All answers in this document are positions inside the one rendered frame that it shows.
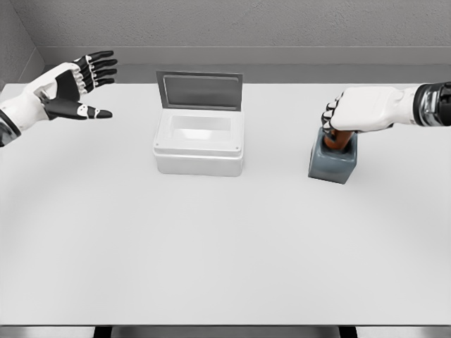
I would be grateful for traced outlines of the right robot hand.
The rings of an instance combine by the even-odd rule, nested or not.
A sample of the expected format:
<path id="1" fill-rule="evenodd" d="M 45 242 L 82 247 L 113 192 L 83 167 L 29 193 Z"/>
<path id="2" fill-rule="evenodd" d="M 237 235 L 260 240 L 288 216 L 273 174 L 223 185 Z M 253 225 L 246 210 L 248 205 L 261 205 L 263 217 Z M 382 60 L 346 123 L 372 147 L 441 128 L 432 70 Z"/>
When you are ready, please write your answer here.
<path id="1" fill-rule="evenodd" d="M 323 131 L 373 132 L 412 122 L 412 100 L 394 87 L 350 87 L 327 104 Z"/>

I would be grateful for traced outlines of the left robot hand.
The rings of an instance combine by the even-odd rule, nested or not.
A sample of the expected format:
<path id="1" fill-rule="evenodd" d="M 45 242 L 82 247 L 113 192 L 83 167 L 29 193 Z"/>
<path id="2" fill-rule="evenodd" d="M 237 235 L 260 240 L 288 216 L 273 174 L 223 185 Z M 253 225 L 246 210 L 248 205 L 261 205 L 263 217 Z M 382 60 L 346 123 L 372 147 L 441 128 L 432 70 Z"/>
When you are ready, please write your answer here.
<path id="1" fill-rule="evenodd" d="M 109 119 L 112 112 L 83 104 L 80 99 L 94 89 L 115 82 L 118 61 L 113 51 L 98 51 L 57 65 L 26 86 L 49 120 Z"/>

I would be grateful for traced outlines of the grey square bottle brown cap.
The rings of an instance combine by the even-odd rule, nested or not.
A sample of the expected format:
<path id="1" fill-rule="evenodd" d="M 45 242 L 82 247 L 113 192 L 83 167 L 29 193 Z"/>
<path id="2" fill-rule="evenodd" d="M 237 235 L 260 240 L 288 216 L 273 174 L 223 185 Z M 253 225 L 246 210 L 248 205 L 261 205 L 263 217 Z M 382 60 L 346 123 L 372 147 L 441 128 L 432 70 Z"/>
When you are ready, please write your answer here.
<path id="1" fill-rule="evenodd" d="M 342 149 L 332 149 L 326 144 L 326 133 L 320 127 L 311 149 L 308 177 L 345 184 L 357 165 L 357 141 L 357 134 L 351 132 Z"/>

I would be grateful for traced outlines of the white box with open lid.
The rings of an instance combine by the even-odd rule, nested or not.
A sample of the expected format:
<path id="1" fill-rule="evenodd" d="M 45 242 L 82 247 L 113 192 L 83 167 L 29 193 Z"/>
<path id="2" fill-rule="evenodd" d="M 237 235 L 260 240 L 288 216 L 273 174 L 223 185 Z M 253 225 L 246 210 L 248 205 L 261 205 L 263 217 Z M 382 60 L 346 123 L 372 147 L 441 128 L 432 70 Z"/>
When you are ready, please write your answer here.
<path id="1" fill-rule="evenodd" d="M 237 177 L 245 115 L 240 73 L 158 70 L 161 115 L 153 142 L 160 173 Z"/>

